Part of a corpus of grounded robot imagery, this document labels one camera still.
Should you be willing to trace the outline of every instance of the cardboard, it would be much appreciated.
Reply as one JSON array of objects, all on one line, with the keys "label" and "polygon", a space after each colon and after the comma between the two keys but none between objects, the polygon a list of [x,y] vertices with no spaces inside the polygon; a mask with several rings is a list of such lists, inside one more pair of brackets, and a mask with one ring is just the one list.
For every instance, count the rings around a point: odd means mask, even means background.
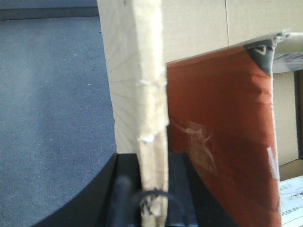
[{"label": "cardboard", "polygon": [[[118,153],[136,153],[143,188],[168,190],[166,75],[160,0],[98,0]],[[164,226],[167,201],[149,198],[143,226]]]}]

